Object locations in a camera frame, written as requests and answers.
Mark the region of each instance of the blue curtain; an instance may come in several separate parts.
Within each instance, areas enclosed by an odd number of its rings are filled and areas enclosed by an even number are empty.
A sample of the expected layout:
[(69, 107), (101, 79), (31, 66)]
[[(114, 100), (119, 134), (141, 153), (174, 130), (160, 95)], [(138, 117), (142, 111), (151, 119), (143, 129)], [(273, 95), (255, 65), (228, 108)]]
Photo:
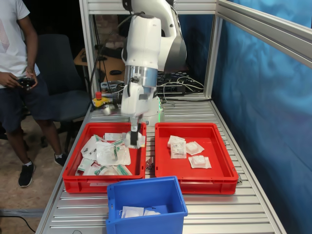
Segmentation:
[[(311, 27), (311, 0), (234, 2)], [(311, 234), (312, 69), (224, 22), (213, 91), (286, 231)]]
[(213, 15), (179, 16), (187, 48), (187, 63), (194, 73), (194, 78), (202, 84), (205, 83), (213, 18)]

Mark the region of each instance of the blue crate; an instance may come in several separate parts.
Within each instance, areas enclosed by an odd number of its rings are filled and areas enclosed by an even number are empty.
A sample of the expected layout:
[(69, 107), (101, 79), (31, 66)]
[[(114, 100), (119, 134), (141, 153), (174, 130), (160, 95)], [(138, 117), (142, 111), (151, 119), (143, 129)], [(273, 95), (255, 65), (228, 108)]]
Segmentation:
[[(107, 187), (107, 234), (182, 234), (188, 211), (176, 176), (129, 180)], [(121, 218), (123, 206), (161, 214)]]

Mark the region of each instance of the red tray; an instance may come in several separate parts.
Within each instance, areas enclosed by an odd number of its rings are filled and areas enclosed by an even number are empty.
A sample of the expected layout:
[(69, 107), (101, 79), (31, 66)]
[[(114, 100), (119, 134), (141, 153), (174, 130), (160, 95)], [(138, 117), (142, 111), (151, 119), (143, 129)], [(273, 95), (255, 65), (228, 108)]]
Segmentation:
[[(212, 168), (191, 168), (188, 158), (171, 159), (170, 135), (196, 141)], [(158, 123), (155, 126), (155, 175), (177, 176), (184, 194), (234, 194), (238, 174), (214, 123)]]
[[(82, 160), (81, 149), (94, 134), (103, 137), (105, 133), (127, 133), (130, 123), (88, 123), (84, 127), (79, 141), (63, 173), (66, 191), (69, 193), (105, 193), (108, 185), (123, 180), (145, 178), (146, 148), (129, 149), (131, 164), (126, 166), (132, 175), (78, 175), (76, 170)], [(146, 125), (141, 125), (143, 136), (146, 136)]]

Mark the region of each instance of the man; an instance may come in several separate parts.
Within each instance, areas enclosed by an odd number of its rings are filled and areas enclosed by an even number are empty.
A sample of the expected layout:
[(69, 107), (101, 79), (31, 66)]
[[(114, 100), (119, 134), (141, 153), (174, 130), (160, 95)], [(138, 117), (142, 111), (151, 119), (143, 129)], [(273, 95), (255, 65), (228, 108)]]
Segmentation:
[[(64, 166), (67, 156), (62, 154), (59, 136), (51, 121), (52, 111), (46, 83), (35, 64), (38, 36), (28, 17), (22, 0), (0, 0), (0, 122), (15, 153), (23, 163), (19, 186), (32, 181), (35, 166), (28, 158), (20, 127), (23, 102), (42, 129), (55, 152), (55, 162)], [(26, 44), (23, 42), (22, 29)], [(31, 90), (24, 89), (20, 78), (32, 78)]]

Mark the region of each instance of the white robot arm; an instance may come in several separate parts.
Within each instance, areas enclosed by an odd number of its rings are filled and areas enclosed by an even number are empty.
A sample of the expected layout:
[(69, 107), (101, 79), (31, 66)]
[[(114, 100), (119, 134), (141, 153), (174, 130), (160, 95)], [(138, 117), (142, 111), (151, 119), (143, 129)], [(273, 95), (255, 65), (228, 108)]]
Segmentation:
[(126, 85), (121, 113), (131, 121), (125, 140), (128, 147), (140, 146), (138, 122), (157, 96), (158, 71), (171, 73), (185, 64), (186, 46), (173, 5), (174, 0), (123, 0), (126, 10), (143, 12), (132, 17), (122, 51)]

